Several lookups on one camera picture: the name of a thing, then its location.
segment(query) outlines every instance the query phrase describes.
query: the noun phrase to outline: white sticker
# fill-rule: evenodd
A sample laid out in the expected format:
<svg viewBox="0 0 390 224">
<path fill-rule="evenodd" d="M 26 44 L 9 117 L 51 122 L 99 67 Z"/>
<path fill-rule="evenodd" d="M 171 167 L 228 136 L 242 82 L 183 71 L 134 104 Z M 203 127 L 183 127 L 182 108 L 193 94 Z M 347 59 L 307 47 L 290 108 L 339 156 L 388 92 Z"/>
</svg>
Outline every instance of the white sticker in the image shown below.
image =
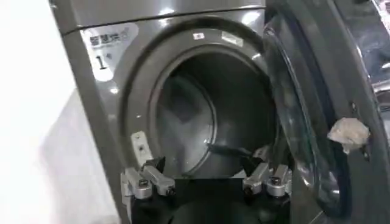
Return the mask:
<svg viewBox="0 0 390 224">
<path fill-rule="evenodd" d="M 135 156 L 141 165 L 146 163 L 146 161 L 153 159 L 145 132 L 139 131 L 133 133 L 131 138 Z"/>
<path fill-rule="evenodd" d="M 193 33 L 193 37 L 194 37 L 194 40 L 200 40 L 200 39 L 204 39 L 205 35 L 204 35 L 204 33 Z"/>
<path fill-rule="evenodd" d="M 133 23 L 93 27 L 80 31 L 97 81 L 107 82 L 114 77 L 115 69 L 131 42 L 138 35 Z"/>
<path fill-rule="evenodd" d="M 233 34 L 225 31 L 222 31 L 222 39 L 239 47 L 242 47 L 244 45 L 244 40 L 242 38 L 236 37 Z"/>
</svg>

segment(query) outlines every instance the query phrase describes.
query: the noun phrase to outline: white wall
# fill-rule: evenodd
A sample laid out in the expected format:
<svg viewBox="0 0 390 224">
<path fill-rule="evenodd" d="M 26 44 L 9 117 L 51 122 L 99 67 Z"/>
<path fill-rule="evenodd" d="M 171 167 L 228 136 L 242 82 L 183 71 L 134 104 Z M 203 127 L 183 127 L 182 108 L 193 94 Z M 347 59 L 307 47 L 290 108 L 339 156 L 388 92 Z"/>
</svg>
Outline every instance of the white wall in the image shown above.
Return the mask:
<svg viewBox="0 0 390 224">
<path fill-rule="evenodd" d="M 0 223 L 116 223 L 46 0 L 0 0 Z"/>
</svg>

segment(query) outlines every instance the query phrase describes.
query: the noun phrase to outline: front-load washer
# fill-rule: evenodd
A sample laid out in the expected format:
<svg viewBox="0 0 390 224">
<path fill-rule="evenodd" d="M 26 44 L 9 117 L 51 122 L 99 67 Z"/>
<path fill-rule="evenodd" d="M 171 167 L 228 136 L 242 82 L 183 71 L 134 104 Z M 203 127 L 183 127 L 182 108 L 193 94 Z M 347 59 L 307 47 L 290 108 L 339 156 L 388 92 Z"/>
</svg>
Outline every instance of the front-load washer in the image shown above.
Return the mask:
<svg viewBox="0 0 390 224">
<path fill-rule="evenodd" d="M 272 150 L 281 136 L 295 165 L 291 223 L 390 220 L 385 2 L 51 5 L 124 222 L 125 167 L 165 157 L 170 177 L 231 177 L 231 149 Z M 349 153 L 328 138 L 344 117 L 370 131 Z"/>
</svg>

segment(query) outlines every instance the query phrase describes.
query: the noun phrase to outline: washer door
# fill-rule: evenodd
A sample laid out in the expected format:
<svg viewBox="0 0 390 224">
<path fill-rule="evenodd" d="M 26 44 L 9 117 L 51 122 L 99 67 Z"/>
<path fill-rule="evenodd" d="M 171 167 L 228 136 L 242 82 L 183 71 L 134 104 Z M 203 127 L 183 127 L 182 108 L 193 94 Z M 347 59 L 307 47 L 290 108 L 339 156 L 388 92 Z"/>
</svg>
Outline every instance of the washer door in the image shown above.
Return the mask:
<svg viewBox="0 0 390 224">
<path fill-rule="evenodd" d="M 386 133 L 367 81 L 370 75 L 338 11 L 345 4 L 338 3 L 269 1 L 264 57 L 297 180 L 309 189 L 306 196 L 313 196 L 332 222 L 385 223 L 390 198 Z M 348 5 L 354 7 L 353 1 Z M 373 5 L 366 9 L 375 10 Z M 327 138 L 342 117 L 357 117 L 370 128 L 364 149 L 346 155 Z M 376 181 L 383 198 L 370 186 Z M 299 187 L 292 191 L 297 211 L 292 223 L 324 221 L 312 202 L 297 193 Z M 376 206 L 383 210 L 373 210 Z"/>
</svg>

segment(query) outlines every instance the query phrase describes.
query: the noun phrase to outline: metal clamp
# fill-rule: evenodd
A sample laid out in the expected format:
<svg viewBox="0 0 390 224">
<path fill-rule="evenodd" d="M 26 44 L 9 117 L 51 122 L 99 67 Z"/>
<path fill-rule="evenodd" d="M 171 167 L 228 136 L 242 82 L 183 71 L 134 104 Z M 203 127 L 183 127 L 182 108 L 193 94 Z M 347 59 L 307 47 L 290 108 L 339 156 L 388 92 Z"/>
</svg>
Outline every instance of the metal clamp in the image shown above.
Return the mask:
<svg viewBox="0 0 390 224">
<path fill-rule="evenodd" d="M 152 185 L 150 181 L 143 178 L 133 167 L 127 168 L 121 173 L 122 202 L 134 195 L 137 199 L 146 199 L 152 196 Z"/>
<path fill-rule="evenodd" d="M 261 185 L 266 181 L 271 172 L 268 163 L 260 163 L 251 176 L 243 179 L 243 189 L 246 194 L 258 194 L 261 192 Z"/>
<path fill-rule="evenodd" d="M 144 166 L 141 170 L 141 175 L 153 183 L 157 188 L 158 194 L 164 196 L 175 194 L 175 180 L 164 176 L 155 167 Z"/>
<path fill-rule="evenodd" d="M 274 197 L 291 194 L 291 171 L 286 165 L 279 165 L 275 174 L 267 180 L 267 192 Z"/>
</svg>

